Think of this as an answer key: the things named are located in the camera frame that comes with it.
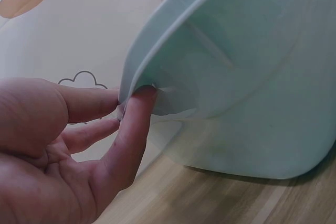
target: wooden floor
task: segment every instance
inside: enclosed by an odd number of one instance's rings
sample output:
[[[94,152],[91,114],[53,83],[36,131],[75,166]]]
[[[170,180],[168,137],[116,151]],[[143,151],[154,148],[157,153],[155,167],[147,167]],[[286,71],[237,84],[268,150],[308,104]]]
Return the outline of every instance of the wooden floor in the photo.
[[[291,180],[191,169],[159,157],[95,224],[334,224],[336,148]]]

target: finger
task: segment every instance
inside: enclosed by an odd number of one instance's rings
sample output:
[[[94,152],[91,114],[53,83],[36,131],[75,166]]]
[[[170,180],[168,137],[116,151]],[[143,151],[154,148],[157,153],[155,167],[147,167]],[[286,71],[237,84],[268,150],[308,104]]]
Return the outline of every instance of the finger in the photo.
[[[118,91],[78,89],[42,79],[0,81],[0,151],[40,158],[67,123],[111,113]]]
[[[80,123],[102,118],[118,104],[118,90],[79,89],[57,85],[68,110],[68,122]]]
[[[102,119],[82,127],[67,129],[62,132],[61,137],[70,154],[73,154],[85,151],[92,144],[113,134],[118,128],[117,119]]]
[[[146,147],[155,98],[153,87],[141,88],[132,96],[116,140],[92,174],[90,183],[99,214],[135,178]]]

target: light blue plastic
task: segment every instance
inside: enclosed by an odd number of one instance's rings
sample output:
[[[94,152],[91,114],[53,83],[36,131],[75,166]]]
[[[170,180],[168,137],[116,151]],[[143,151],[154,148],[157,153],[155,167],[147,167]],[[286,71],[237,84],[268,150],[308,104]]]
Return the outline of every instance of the light blue plastic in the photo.
[[[166,0],[129,52],[119,100],[155,84],[154,143],[184,165],[295,177],[336,137],[335,40],[336,0]]]

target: cloud print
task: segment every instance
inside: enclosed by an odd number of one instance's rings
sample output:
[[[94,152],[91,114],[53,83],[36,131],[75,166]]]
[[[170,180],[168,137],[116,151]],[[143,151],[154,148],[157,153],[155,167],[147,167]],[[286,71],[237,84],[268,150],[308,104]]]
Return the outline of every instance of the cloud print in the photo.
[[[80,71],[79,73],[75,75],[73,79],[64,78],[60,80],[58,84],[73,87],[73,88],[108,89],[105,85],[98,83],[96,80],[96,77],[90,71]]]

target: skin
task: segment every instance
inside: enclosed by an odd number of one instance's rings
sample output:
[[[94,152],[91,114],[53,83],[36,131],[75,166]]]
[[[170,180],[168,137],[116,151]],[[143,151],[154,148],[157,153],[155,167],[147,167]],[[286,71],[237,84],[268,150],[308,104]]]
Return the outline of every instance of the skin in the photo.
[[[65,129],[110,114],[118,91],[78,89],[41,79],[0,82],[0,222],[94,222],[135,178],[146,146],[156,91],[138,90],[121,123]],[[71,154],[119,129],[105,156],[77,163]]]

